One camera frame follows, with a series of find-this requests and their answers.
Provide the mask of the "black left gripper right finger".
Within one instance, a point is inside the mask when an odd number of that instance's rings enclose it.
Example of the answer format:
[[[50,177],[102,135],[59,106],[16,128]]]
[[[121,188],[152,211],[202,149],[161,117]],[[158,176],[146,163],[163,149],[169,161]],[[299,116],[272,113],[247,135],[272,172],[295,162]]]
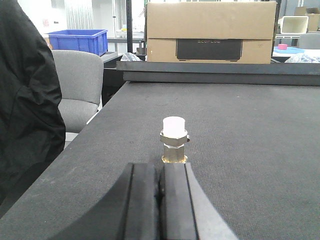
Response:
[[[162,240],[237,240],[201,188],[189,163],[166,163],[160,174]]]

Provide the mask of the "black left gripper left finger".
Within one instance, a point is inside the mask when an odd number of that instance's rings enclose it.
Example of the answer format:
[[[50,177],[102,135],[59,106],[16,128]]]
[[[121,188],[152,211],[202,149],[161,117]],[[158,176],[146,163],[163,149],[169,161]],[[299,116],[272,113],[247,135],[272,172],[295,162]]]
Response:
[[[158,180],[150,163],[129,163],[110,190],[54,240],[158,240]]]

